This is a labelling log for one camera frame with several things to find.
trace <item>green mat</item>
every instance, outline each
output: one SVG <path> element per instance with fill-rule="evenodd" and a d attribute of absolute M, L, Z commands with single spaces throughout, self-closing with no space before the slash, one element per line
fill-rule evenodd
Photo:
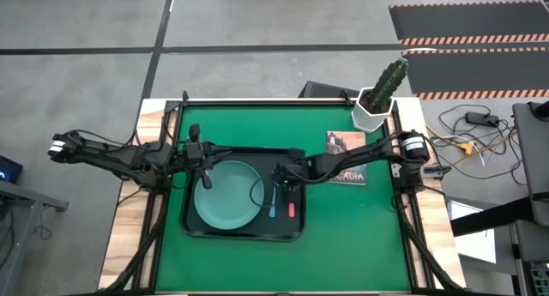
<path fill-rule="evenodd" d="M 218 145 L 326 151 L 328 130 L 354 130 L 343 106 L 185 107 L 181 139 L 191 124 Z M 373 142 L 380 130 L 368 135 Z M 184 174 L 175 176 L 183 186 Z M 179 223 L 182 190 L 173 190 L 156 290 L 409 291 L 387 162 L 367 167 L 367 185 L 307 186 L 306 226 L 292 242 L 199 239 Z"/>

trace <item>book cover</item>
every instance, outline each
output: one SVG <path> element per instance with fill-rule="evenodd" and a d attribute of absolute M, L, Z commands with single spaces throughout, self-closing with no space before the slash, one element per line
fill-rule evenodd
<path fill-rule="evenodd" d="M 364 145 L 366 145 L 364 132 L 328 131 L 326 134 L 326 153 L 328 154 L 339 154 Z M 366 185 L 366 164 L 341 171 L 339 175 L 330 179 L 330 182 Z"/>

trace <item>gray floor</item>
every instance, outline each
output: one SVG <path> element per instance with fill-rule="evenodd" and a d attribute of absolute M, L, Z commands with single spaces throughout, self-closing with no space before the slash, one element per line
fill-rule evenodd
<path fill-rule="evenodd" d="M 510 0 L 174 0 L 165 46 L 396 43 L 390 4 L 485 1 Z M 0 48 L 152 46 L 164 3 L 0 0 Z M 295 97 L 309 80 L 361 88 L 398 56 L 395 51 L 163 55 L 151 96 L 179 97 L 185 89 L 201 98 Z M 46 151 L 53 133 L 75 128 L 125 140 L 136 121 L 149 60 L 149 55 L 0 57 L 0 154 L 25 166 L 21 185 L 70 200 L 67 213 L 45 213 L 53 237 L 33 241 L 17 294 L 97 287 L 120 181 L 89 166 L 52 163 Z M 410 95 L 407 82 L 398 94 Z M 516 101 L 527 100 L 467 103 L 508 118 Z M 427 123 L 443 133 L 437 115 L 458 103 L 424 101 Z M 459 115 L 449 114 L 448 121 Z M 459 158 L 453 149 L 441 154 Z M 477 158 L 460 166 L 489 175 L 513 163 L 508 152 L 494 156 L 488 168 Z M 494 203 L 525 194 L 510 176 L 473 181 L 452 172 L 443 187 L 451 196 Z M 468 269 L 466 278 L 474 290 L 487 292 L 508 279 Z"/>

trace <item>potted plant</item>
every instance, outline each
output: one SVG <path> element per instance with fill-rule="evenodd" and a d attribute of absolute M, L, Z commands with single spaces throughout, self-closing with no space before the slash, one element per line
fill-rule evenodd
<path fill-rule="evenodd" d="M 374 88 L 360 89 L 352 117 L 357 130 L 371 133 L 376 130 L 393 110 L 392 97 L 406 77 L 408 61 L 399 59 L 383 71 Z"/>

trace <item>black and orange striped mat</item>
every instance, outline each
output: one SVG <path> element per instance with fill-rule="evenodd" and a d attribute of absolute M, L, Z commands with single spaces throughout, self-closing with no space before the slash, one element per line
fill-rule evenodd
<path fill-rule="evenodd" d="M 537 1 L 392 5 L 422 100 L 549 96 L 549 14 Z M 417 48 L 434 50 L 414 50 Z"/>

